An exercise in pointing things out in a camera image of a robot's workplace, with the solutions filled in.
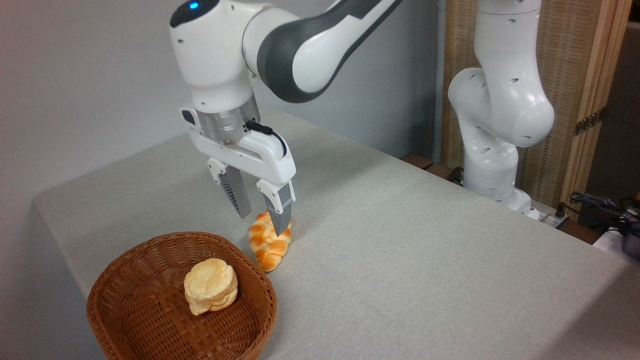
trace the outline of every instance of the round bread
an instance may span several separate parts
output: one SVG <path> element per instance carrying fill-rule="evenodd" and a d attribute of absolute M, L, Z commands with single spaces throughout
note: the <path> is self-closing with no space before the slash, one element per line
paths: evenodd
<path fill-rule="evenodd" d="M 200 262 L 184 277 L 184 296 L 194 315 L 225 309 L 237 294 L 236 272 L 222 259 Z"/>

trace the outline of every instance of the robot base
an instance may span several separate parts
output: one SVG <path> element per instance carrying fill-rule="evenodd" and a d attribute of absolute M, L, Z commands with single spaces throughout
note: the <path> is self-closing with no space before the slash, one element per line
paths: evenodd
<path fill-rule="evenodd" d="M 525 214 L 532 219 L 538 220 L 540 217 L 540 212 L 536 210 L 531 203 L 531 197 L 520 189 L 513 188 L 513 190 L 504 195 L 485 197 L 505 205 L 509 209 Z"/>

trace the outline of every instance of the bread roll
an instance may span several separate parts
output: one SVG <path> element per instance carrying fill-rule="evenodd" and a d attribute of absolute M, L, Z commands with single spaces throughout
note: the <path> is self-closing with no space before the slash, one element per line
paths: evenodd
<path fill-rule="evenodd" d="M 194 315 L 225 309 L 237 294 L 236 272 L 221 259 L 198 263 L 184 277 L 184 296 Z"/>
<path fill-rule="evenodd" d="M 249 228 L 249 246 L 255 260 L 265 272 L 273 271 L 287 254 L 291 242 L 291 223 L 285 231 L 276 235 L 269 213 L 261 213 Z"/>

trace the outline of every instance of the basket rim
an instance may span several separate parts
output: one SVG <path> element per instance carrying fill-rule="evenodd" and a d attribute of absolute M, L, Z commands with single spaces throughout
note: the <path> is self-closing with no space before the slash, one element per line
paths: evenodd
<path fill-rule="evenodd" d="M 89 292 L 89 296 L 87 298 L 86 314 L 87 314 L 89 323 L 91 325 L 91 328 L 93 330 L 93 333 L 96 336 L 96 338 L 98 338 L 98 342 L 100 343 L 100 346 L 102 347 L 103 352 L 106 353 L 105 350 L 108 350 L 109 353 L 115 356 L 115 359 L 124 358 L 122 356 L 121 351 L 119 351 L 117 348 L 112 346 L 113 340 L 109 335 L 108 331 L 106 331 L 106 327 L 104 326 L 104 322 L 102 320 L 102 315 L 97 309 L 98 307 L 97 298 L 101 294 L 101 289 L 107 283 L 108 277 L 110 277 L 114 273 L 117 273 L 117 271 L 120 268 L 127 265 L 126 259 L 129 258 L 131 254 L 135 252 L 143 251 L 144 248 L 153 246 L 153 244 L 159 241 L 163 241 L 164 239 L 167 239 L 167 238 L 171 238 L 174 236 L 189 236 L 189 235 L 205 236 L 205 237 L 210 237 L 215 240 L 218 240 L 220 245 L 224 245 L 226 248 L 231 250 L 231 252 L 235 254 L 239 260 L 246 263 L 248 267 L 251 270 L 253 270 L 253 274 L 257 275 L 257 277 L 265 284 L 266 288 L 268 289 L 267 295 L 271 299 L 270 301 L 271 305 L 269 306 L 270 312 L 267 319 L 267 324 L 265 326 L 264 336 L 256 338 L 251 343 L 251 345 L 245 349 L 245 351 L 239 358 L 244 359 L 246 356 L 249 356 L 255 353 L 257 350 L 258 352 L 256 354 L 256 357 L 260 354 L 262 347 L 267 343 L 267 341 L 271 337 L 271 333 L 273 332 L 273 328 L 276 323 L 275 320 L 278 314 L 278 303 L 277 303 L 275 289 L 273 288 L 273 284 L 269 280 L 269 277 L 267 277 L 267 275 L 264 273 L 264 271 L 262 271 L 262 269 L 260 269 L 257 264 L 251 261 L 251 259 L 249 259 L 249 257 L 244 252 L 242 252 L 237 246 L 235 246 L 231 241 L 229 241 L 228 239 L 220 235 L 212 234 L 204 231 L 177 231 L 177 232 L 166 233 L 166 234 L 155 236 L 125 251 L 124 253 L 119 255 L 116 259 L 114 259 L 112 262 L 110 262 L 109 265 L 102 271 L 102 273 L 98 276 L 98 278 L 94 282 Z"/>

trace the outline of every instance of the bamboo panel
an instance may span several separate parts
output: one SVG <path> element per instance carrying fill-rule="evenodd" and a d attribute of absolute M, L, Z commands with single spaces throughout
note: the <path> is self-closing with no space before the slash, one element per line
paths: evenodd
<path fill-rule="evenodd" d="M 577 174 L 590 167 L 595 147 L 588 143 L 595 143 L 597 131 L 590 129 L 574 138 L 575 126 L 606 103 L 612 79 L 611 64 L 614 65 L 620 50 L 620 42 L 614 35 L 624 30 L 611 24 L 618 23 L 625 6 L 628 11 L 630 1 L 543 1 L 538 29 L 538 67 L 547 97 L 556 111 L 556 121 L 543 142 L 519 149 L 516 179 L 516 185 L 534 200 L 555 206 L 563 195 L 563 180 L 567 175 L 573 184 L 583 177 L 586 179 L 584 174 L 580 178 Z M 445 95 L 451 79 L 460 70 L 478 65 L 473 53 L 475 16 L 475 0 L 447 2 Z M 445 97 L 442 162 L 456 167 L 462 166 L 463 161 L 458 119 Z"/>
<path fill-rule="evenodd" d="M 630 5 L 631 0 L 602 3 L 589 60 L 589 81 L 586 81 L 583 89 L 578 121 L 606 105 Z M 573 191 L 583 192 L 586 189 L 599 134 L 600 125 L 597 125 L 588 129 L 584 136 L 580 134 L 573 139 L 575 146 L 572 147 L 576 147 L 576 154 L 567 164 L 561 201 L 567 202 Z"/>

